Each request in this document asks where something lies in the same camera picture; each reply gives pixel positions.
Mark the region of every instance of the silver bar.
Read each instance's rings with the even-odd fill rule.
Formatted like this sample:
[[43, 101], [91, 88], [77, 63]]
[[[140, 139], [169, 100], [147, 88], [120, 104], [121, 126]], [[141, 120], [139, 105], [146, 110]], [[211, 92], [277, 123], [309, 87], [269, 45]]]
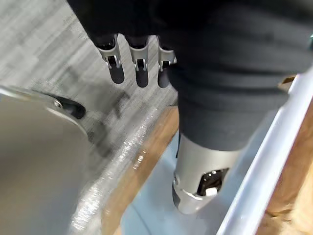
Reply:
[[296, 77], [289, 94], [288, 102], [276, 114], [247, 171], [218, 235], [256, 233], [311, 102], [313, 67]]

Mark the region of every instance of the robotic hand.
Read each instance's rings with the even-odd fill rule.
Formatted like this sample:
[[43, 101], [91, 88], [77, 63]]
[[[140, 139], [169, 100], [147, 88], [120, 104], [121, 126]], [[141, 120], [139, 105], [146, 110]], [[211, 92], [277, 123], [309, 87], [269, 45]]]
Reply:
[[124, 81], [117, 34], [130, 45], [140, 87], [148, 84], [148, 37], [158, 36], [158, 84], [167, 86], [166, 71], [178, 91], [173, 200], [182, 213], [218, 193], [264, 116], [287, 101], [277, 85], [312, 62], [309, 1], [68, 2], [117, 84]]

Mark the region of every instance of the black sleeve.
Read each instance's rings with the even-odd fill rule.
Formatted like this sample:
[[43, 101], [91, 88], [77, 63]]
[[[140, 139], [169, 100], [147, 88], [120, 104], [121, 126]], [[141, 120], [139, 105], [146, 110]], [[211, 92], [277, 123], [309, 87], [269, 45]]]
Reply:
[[287, 101], [277, 85], [311, 66], [312, 33], [310, 20], [241, 3], [218, 6], [201, 29], [164, 33], [178, 59], [169, 77], [180, 131], [203, 147], [243, 148], [267, 112]]

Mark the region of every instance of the metal bracket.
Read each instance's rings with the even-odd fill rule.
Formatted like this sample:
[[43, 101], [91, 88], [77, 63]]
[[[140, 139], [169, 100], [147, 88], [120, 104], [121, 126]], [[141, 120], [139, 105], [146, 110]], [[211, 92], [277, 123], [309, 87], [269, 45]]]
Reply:
[[98, 48], [102, 56], [102, 59], [106, 62], [109, 69], [112, 69], [112, 65], [113, 65], [111, 59], [114, 60], [114, 63], [116, 64], [117, 68], [121, 67], [121, 54], [119, 52], [119, 47], [117, 43], [117, 34], [115, 34], [114, 40], [115, 40], [115, 45], [112, 49], [104, 50], [104, 49]]
[[173, 50], [165, 50], [160, 44], [158, 45], [158, 70], [163, 71], [164, 62], [168, 62], [168, 66], [177, 62], [175, 53]]
[[148, 49], [149, 49], [148, 44], [146, 44], [145, 47], [139, 49], [131, 46], [129, 46], [129, 48], [131, 50], [135, 70], [139, 71], [140, 65], [138, 65], [138, 61], [143, 60], [143, 70], [146, 71], [148, 69]]

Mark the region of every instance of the caster wheel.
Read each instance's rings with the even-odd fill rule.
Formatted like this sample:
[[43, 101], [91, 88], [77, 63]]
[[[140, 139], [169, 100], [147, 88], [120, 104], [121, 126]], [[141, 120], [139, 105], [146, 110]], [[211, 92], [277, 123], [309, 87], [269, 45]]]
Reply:
[[161, 88], [166, 88], [168, 84], [170, 84], [170, 81], [168, 80], [167, 71], [159, 71], [157, 75], [157, 84]]
[[124, 76], [123, 67], [120, 66], [119, 68], [117, 68], [116, 65], [111, 65], [111, 67], [112, 68], [109, 69], [109, 71], [110, 71], [112, 81], [116, 84], [121, 84], [122, 82], [124, 82], [125, 76]]
[[148, 71], [139, 68], [139, 71], [136, 71], [136, 82], [139, 87], [146, 87], [148, 85]]
[[67, 99], [67, 98], [50, 94], [50, 93], [43, 93], [43, 92], [40, 92], [40, 93], [57, 99], [62, 105], [62, 109], [77, 119], [81, 119], [86, 115], [85, 107], [74, 100]]

